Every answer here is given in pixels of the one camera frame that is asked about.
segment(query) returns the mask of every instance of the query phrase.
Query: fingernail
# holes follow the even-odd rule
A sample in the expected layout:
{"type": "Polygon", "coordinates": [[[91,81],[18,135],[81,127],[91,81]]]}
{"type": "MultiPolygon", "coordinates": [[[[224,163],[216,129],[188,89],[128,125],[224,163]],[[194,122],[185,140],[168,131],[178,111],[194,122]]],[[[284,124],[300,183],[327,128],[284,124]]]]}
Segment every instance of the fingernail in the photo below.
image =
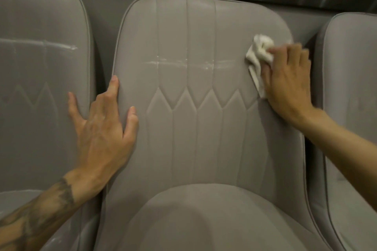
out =
{"type": "Polygon", "coordinates": [[[131,114],[136,114],[136,108],[134,106],[130,107],[130,113],[131,114]]]}

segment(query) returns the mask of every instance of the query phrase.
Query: right hand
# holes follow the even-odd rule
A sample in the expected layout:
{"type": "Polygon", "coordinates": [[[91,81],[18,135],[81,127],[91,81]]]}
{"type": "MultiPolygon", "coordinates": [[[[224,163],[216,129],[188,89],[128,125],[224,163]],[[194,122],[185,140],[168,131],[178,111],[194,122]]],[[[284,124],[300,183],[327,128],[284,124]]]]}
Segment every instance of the right hand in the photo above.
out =
{"type": "Polygon", "coordinates": [[[301,44],[274,47],[273,67],[262,64],[262,78],[272,108],[288,123],[299,128],[316,111],[310,98],[309,50],[301,44]]]}
{"type": "Polygon", "coordinates": [[[97,180],[99,186],[104,186],[127,162],[137,135],[134,106],[128,111],[123,131],[116,101],[118,89],[119,80],[113,76],[107,91],[91,104],[88,120],[82,118],[75,96],[69,93],[68,110],[78,136],[78,170],[97,180]]]}

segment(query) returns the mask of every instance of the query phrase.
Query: gray leather upholstery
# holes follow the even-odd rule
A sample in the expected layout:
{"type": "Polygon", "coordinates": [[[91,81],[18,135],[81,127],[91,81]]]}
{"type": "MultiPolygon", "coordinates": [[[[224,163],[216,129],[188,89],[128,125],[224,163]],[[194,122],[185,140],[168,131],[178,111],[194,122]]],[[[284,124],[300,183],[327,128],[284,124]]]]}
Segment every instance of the gray leather upholstery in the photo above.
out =
{"type": "MultiPolygon", "coordinates": [[[[92,37],[81,0],[0,0],[0,217],[50,187],[76,161],[67,92],[86,115],[94,97],[92,37]]],[[[98,200],[45,245],[91,250],[98,200]]]]}
{"type": "MultiPolygon", "coordinates": [[[[338,124],[377,143],[377,17],[342,13],[316,41],[313,95],[338,124]]],[[[334,250],[375,250],[377,214],[318,149],[309,181],[314,216],[334,250]]]]}
{"type": "Polygon", "coordinates": [[[113,72],[121,119],[139,115],[128,165],[106,188],[95,250],[329,250],[308,209],[304,138],[257,98],[255,34],[290,42],[256,4],[137,0],[113,72]]]}

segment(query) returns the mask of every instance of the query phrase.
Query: tattooed forearm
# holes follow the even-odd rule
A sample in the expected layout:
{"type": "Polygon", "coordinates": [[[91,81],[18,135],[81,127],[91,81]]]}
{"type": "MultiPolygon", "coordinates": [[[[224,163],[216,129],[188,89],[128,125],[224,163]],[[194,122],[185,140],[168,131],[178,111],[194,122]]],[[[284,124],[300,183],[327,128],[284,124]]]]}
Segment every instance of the tattooed forearm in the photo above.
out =
{"type": "Polygon", "coordinates": [[[65,178],[0,220],[0,251],[29,251],[33,240],[75,209],[65,178]]]}

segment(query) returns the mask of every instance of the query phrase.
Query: white cloth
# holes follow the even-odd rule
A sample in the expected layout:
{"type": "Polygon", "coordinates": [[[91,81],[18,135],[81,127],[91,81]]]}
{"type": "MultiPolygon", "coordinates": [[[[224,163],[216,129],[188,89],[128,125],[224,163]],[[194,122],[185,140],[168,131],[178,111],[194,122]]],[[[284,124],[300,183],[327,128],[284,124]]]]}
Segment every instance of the white cloth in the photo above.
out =
{"type": "Polygon", "coordinates": [[[266,50],[274,46],[274,41],[265,35],[255,35],[253,43],[246,53],[246,58],[250,62],[249,72],[252,76],[255,87],[260,98],[266,98],[264,84],[261,78],[261,61],[272,65],[274,56],[266,50]]]}

